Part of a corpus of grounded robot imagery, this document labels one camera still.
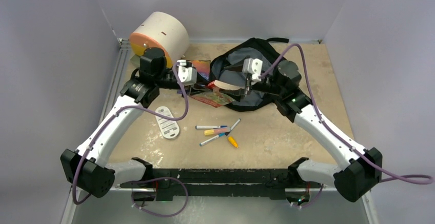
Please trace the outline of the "black student backpack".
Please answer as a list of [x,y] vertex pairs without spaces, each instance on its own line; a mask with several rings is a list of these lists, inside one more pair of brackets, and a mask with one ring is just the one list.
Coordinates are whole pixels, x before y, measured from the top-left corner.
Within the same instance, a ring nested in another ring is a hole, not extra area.
[[[246,74],[225,70],[224,68],[238,62],[243,62],[245,58],[251,57],[262,60],[262,71],[266,71],[280,55],[270,44],[271,42],[288,43],[289,39],[281,37],[248,39],[226,53],[216,57],[211,62],[209,80],[219,80],[235,86],[244,86],[246,83]],[[226,107],[237,112],[248,112],[258,110],[271,102],[271,95],[259,91],[252,91],[240,101],[235,100],[227,104]]]

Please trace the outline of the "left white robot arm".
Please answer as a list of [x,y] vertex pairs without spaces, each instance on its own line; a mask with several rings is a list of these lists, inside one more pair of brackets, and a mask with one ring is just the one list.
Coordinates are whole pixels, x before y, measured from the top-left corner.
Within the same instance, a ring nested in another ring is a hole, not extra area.
[[139,158],[115,164],[108,160],[123,135],[144,112],[163,117],[149,110],[150,104],[158,97],[160,88],[180,88],[176,72],[171,73],[166,65],[163,49],[147,48],[140,57],[139,68],[131,74],[102,123],[77,149],[66,149],[61,154],[75,204],[83,203],[78,199],[78,189],[101,198],[113,186],[127,182],[135,182],[141,188],[151,185],[153,174],[148,170],[151,164]]

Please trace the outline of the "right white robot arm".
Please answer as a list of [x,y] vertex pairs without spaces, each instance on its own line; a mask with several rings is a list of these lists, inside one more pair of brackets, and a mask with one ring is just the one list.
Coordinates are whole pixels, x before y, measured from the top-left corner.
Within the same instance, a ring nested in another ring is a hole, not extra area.
[[302,77],[297,65],[284,60],[271,76],[260,79],[262,66],[260,59],[245,60],[248,89],[270,94],[281,115],[308,132],[335,161],[331,165],[302,158],[291,165],[289,182],[296,187],[307,181],[333,186],[350,202],[377,185],[382,179],[383,155],[351,139],[316,110],[312,99],[299,88]]

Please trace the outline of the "red colourful booklet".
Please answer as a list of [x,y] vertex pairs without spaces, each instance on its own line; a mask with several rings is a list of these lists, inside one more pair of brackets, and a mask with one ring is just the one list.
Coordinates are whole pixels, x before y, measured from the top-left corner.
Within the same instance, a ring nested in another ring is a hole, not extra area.
[[201,103],[218,108],[234,101],[240,101],[244,96],[244,87],[214,80],[207,85],[196,84],[191,88],[189,96]]

